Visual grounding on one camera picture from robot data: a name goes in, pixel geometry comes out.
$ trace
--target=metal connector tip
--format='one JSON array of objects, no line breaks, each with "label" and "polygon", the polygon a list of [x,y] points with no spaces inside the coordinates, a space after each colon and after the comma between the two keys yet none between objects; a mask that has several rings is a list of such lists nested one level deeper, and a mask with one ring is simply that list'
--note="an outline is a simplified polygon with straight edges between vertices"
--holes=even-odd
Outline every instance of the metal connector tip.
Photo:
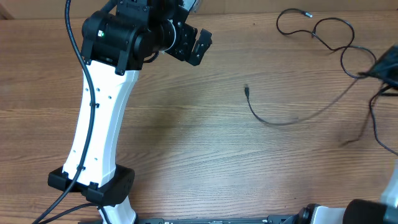
[{"label": "metal connector tip", "polygon": [[312,18],[312,14],[311,13],[309,13],[309,12],[305,12],[305,14],[304,14],[305,16],[307,16],[307,17],[309,17],[309,18]]}]

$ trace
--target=black plastic bracket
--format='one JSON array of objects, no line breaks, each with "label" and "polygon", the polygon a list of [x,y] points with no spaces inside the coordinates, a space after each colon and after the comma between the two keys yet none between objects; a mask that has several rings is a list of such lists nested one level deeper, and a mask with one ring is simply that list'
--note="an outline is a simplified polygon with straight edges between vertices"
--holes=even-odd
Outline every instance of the black plastic bracket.
[{"label": "black plastic bracket", "polygon": [[[134,182],[135,173],[132,169],[116,165],[114,177],[102,187],[97,183],[90,183],[89,186],[76,183],[71,192],[80,192],[86,200],[97,204],[99,207],[115,206],[124,201]],[[48,185],[55,189],[65,191],[72,182],[68,173],[62,173],[62,167],[49,174]]]}]

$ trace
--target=wood grain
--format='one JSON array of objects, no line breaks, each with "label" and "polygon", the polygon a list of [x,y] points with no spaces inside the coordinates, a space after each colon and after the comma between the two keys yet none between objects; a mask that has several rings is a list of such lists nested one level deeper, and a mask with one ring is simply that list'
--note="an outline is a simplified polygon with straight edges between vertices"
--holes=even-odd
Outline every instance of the wood grain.
[{"label": "wood grain", "polygon": [[[288,14],[281,28],[312,29],[317,19],[341,17],[356,29],[356,45],[377,56],[397,39],[398,12],[323,12],[314,19]],[[373,138],[355,138],[377,80],[358,82],[323,115],[299,125],[264,126],[243,93],[271,121],[303,118],[327,105],[351,82],[339,53],[306,34],[281,36],[277,14],[192,16],[189,24],[214,33],[202,65],[168,55],[145,65],[127,104],[118,163],[133,168],[130,194],[141,217],[263,217],[295,213],[308,203],[344,207],[354,198],[377,200],[395,157]],[[73,20],[81,43],[83,20]],[[349,30],[326,22],[320,36],[333,46]],[[31,223],[60,194],[47,174],[65,162],[80,107],[82,75],[62,20],[0,21],[0,223]],[[368,55],[350,50],[348,69],[363,71]],[[377,107],[379,134],[398,148],[398,101]],[[84,203],[69,195],[52,214]],[[62,218],[98,218],[87,208]]]}]

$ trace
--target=wall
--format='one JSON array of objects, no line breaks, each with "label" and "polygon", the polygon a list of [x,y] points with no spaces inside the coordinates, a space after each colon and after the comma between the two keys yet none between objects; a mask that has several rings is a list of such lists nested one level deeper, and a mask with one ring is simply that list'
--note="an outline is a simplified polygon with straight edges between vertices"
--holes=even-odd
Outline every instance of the wall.
[{"label": "wall", "polygon": [[[107,0],[72,1],[71,17],[88,17]],[[8,19],[62,18],[65,0],[0,0]],[[398,0],[203,0],[199,14],[280,12],[288,7],[307,11],[396,10]]]}]

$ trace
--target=wooden table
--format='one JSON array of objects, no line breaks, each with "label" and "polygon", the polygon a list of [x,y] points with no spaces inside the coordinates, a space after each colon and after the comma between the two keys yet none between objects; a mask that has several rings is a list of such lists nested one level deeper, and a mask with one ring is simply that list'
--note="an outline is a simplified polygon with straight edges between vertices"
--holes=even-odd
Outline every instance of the wooden table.
[{"label": "wooden table", "polygon": [[[398,36],[398,12],[323,12],[314,19],[287,14],[281,28],[312,29],[318,19],[347,19],[355,44],[380,56]],[[351,82],[308,34],[275,28],[277,14],[192,16],[189,24],[214,33],[199,67],[161,55],[145,65],[127,104],[118,142],[119,164],[136,171],[130,194],[140,217],[263,217],[295,213],[308,203],[344,207],[354,198],[377,200],[395,157],[374,140],[371,125],[355,138],[379,82],[358,82],[336,106],[306,123],[273,128],[250,113],[287,121],[319,110]],[[81,42],[83,19],[72,21]],[[332,46],[350,32],[339,22],[318,29]],[[80,108],[81,68],[63,20],[0,21],[0,222],[31,223],[59,195],[47,175],[65,162]],[[348,69],[367,70],[369,55],[349,50]],[[395,99],[377,108],[379,134],[398,147]],[[52,214],[84,203],[70,194]],[[94,208],[59,223],[98,218]]]}]

